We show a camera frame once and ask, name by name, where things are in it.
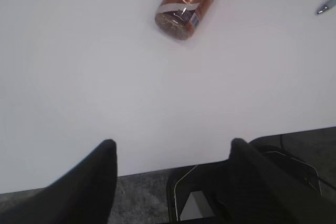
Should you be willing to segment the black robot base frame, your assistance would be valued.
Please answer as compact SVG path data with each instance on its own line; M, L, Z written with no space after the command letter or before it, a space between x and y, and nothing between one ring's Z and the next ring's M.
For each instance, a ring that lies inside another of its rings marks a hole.
M283 136L260 137L251 145L305 187L322 193L317 170L285 150ZM233 223L223 189L230 189L228 161L179 168L166 185L170 223Z

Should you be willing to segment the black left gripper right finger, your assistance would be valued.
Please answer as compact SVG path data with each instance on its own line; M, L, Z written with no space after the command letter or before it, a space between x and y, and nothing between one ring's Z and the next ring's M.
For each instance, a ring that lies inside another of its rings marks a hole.
M335 223L335 203L240 138L231 141L218 194L234 223Z

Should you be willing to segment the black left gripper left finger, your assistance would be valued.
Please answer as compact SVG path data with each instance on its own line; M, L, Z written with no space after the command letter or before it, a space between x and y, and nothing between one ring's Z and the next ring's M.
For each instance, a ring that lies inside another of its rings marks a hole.
M117 186L117 145L101 142L50 186L1 213L1 223L108 223Z

